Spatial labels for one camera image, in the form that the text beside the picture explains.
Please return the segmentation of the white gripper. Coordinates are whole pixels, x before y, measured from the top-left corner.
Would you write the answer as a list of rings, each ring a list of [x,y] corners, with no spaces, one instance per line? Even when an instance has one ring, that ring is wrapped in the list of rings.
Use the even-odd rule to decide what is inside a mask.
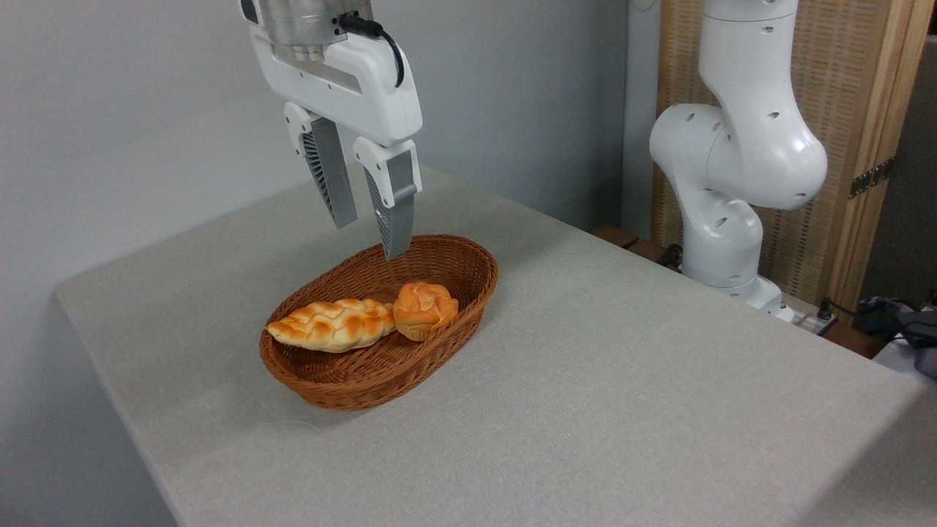
[[[403,254],[411,246],[415,195],[422,191],[415,143],[408,140],[424,124],[411,71],[405,69],[398,86],[395,56],[384,40],[351,34],[325,47],[321,62],[298,62],[275,56],[261,28],[249,32],[265,79],[288,101],[283,114],[294,150],[335,226],[357,220],[341,124],[364,136],[354,141],[354,152],[365,169],[385,258]]]

